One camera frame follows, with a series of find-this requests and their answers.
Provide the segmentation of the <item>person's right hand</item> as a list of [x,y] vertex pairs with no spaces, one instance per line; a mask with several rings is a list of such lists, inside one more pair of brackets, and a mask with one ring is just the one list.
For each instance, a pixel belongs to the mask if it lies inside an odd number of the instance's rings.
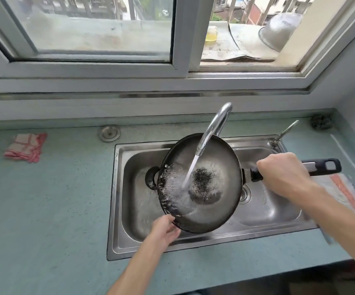
[[303,199],[316,192],[318,185],[310,178],[303,163],[294,153],[271,154],[268,157],[280,157],[281,193],[278,195],[300,204]]

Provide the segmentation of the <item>person's left hand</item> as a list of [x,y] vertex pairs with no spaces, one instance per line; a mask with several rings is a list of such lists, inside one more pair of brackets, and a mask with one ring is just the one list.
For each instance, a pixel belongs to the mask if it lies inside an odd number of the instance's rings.
[[181,230],[175,226],[174,220],[175,217],[166,214],[153,223],[148,239],[161,252],[165,252],[168,246],[180,236]]

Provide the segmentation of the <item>black wok with handle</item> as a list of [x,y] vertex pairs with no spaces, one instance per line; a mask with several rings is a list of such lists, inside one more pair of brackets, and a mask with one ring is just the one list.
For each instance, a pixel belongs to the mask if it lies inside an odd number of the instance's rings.
[[204,234],[220,228],[237,209],[243,186],[263,180],[257,161],[278,152],[266,140],[233,149],[227,141],[212,136],[187,181],[202,134],[188,135],[176,142],[161,166],[145,174],[145,184],[158,193],[161,209],[172,215],[182,231]]

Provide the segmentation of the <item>person's left forearm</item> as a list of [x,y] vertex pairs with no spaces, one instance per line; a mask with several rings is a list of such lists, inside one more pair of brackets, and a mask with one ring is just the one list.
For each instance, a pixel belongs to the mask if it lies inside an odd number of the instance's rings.
[[166,236],[150,234],[106,295],[144,295],[169,244]]

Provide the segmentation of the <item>person's right forearm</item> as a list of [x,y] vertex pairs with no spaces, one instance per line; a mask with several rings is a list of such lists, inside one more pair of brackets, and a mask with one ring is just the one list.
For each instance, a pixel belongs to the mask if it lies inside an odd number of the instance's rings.
[[298,205],[355,260],[355,213],[327,191],[310,184],[297,197]]

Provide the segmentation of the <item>stainless steel sink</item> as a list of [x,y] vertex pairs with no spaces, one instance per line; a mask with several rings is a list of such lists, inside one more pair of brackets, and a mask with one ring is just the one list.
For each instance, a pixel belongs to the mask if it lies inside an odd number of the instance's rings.
[[[157,183],[159,167],[166,166],[171,174],[167,191],[175,192],[177,203],[167,208],[182,212],[182,216],[193,220],[192,230],[183,225],[184,218],[176,217],[181,233],[167,251],[179,251],[219,243],[235,242],[283,233],[293,233],[316,228],[315,223],[285,198],[268,190],[262,181],[252,182],[249,169],[270,154],[283,153],[283,145],[272,148],[268,140],[273,136],[224,138],[231,146],[240,166],[245,183],[239,185],[240,196],[236,209],[219,228],[203,234],[199,228],[206,226],[202,219],[212,222],[221,208],[212,206],[222,203],[222,189],[229,180],[222,173],[225,159],[216,154],[213,160],[204,154],[197,162],[188,183],[186,193],[181,188],[194,154],[170,166],[162,163],[176,141],[117,144],[115,147],[112,179],[111,214],[107,243],[107,260],[130,258],[151,231],[154,220],[165,214],[159,195],[152,182]],[[200,212],[207,212],[201,218]]]

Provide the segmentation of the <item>black scrub pad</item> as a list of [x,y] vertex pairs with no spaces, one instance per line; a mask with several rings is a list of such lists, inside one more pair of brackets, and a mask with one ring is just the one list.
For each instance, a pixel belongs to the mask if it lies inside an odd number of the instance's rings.
[[221,196],[216,180],[219,176],[214,170],[204,167],[197,168],[192,174],[192,180],[188,188],[190,199],[198,205],[210,205],[217,203]]

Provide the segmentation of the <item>chrome gooseneck faucet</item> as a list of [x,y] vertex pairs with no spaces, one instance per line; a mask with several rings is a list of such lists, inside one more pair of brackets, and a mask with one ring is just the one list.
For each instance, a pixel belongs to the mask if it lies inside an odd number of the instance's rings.
[[225,103],[222,108],[217,112],[214,116],[213,120],[209,124],[206,131],[203,133],[200,142],[197,145],[195,155],[200,157],[204,152],[204,149],[212,136],[219,137],[225,123],[227,122],[231,112],[233,109],[233,105],[231,102]]

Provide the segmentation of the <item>steel wool scrubber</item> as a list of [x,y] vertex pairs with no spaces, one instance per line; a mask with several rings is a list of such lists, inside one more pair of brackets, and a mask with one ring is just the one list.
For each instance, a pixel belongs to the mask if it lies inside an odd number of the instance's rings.
[[328,130],[333,127],[330,115],[314,115],[310,119],[310,125],[314,130]]

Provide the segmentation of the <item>white and orange towel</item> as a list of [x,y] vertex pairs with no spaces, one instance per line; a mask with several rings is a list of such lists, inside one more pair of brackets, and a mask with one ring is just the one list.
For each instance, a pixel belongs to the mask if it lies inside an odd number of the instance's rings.
[[343,173],[313,177],[339,203],[355,213],[355,188]]

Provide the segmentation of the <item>round metal hole cover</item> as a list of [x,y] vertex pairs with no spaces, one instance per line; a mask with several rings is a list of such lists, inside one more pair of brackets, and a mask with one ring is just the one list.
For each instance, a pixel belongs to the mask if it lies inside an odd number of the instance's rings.
[[103,142],[113,142],[117,140],[120,135],[120,127],[116,125],[106,125],[104,127],[101,127],[98,131],[98,137]]

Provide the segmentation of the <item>grey sheet on ledge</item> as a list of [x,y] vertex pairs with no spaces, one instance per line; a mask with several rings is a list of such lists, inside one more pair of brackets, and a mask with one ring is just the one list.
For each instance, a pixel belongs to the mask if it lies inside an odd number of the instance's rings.
[[250,59],[269,62],[275,60],[279,54],[259,39],[258,34],[262,26],[229,24],[227,21],[210,21],[210,25],[217,26],[218,37],[214,43],[204,43],[201,61],[226,62]]

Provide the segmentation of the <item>large metal basin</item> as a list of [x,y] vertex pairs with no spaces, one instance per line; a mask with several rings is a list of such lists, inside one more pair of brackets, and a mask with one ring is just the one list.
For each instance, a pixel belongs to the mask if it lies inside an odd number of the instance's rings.
[[277,14],[259,30],[259,39],[266,46],[280,53],[301,23],[302,18],[302,14],[294,12]]

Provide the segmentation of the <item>yellow liquid plastic bottle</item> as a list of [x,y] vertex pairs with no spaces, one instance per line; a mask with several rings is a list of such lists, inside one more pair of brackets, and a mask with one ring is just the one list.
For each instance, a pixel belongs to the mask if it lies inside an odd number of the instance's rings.
[[205,43],[210,44],[217,41],[218,37],[218,28],[217,26],[210,25],[207,29],[207,34],[205,37]]

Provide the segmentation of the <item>red checkered dishcloth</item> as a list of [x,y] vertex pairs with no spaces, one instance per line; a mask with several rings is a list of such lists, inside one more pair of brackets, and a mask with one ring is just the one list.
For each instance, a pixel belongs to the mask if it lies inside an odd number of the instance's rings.
[[12,160],[24,160],[29,163],[37,163],[40,160],[42,146],[48,137],[47,133],[41,134],[17,134],[13,142],[4,151],[4,157]]

